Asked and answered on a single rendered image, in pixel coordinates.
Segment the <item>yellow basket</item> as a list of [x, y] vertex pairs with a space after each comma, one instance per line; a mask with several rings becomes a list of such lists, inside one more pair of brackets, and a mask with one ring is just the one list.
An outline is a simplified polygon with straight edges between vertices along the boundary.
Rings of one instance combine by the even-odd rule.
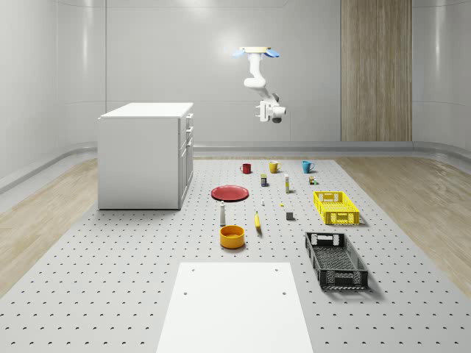
[[314, 191], [314, 205], [326, 224], [359, 224], [359, 210], [342, 191]]

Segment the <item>white cabinet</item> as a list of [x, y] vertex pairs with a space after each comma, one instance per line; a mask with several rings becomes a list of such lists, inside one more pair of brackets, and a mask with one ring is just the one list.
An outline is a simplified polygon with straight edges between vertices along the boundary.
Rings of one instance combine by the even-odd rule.
[[193, 176], [193, 103], [129, 103], [98, 120], [98, 206], [178, 210]]

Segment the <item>white board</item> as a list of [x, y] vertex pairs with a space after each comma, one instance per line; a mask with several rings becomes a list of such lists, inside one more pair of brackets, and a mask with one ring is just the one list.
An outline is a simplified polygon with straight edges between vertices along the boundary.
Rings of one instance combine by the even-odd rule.
[[289, 263], [181, 263], [157, 353], [313, 353]]

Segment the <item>yellow bowl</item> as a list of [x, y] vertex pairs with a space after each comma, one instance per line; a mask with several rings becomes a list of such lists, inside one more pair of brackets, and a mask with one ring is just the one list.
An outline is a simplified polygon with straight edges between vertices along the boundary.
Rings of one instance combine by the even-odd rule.
[[227, 225], [220, 229], [220, 244], [227, 249], [237, 249], [244, 245], [244, 229], [237, 225]]

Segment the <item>red plate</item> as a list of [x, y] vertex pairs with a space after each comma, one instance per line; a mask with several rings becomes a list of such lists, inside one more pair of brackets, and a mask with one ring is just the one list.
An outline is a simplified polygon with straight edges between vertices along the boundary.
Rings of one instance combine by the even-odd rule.
[[214, 188], [211, 191], [211, 196], [219, 201], [238, 202], [246, 199], [249, 196], [249, 191], [237, 185], [222, 185]]

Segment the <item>dark grey basket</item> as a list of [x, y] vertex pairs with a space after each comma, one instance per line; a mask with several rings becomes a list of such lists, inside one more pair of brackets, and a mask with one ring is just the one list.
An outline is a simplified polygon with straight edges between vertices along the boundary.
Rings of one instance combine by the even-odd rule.
[[345, 234], [305, 232], [305, 247], [322, 288], [369, 287], [369, 272]]

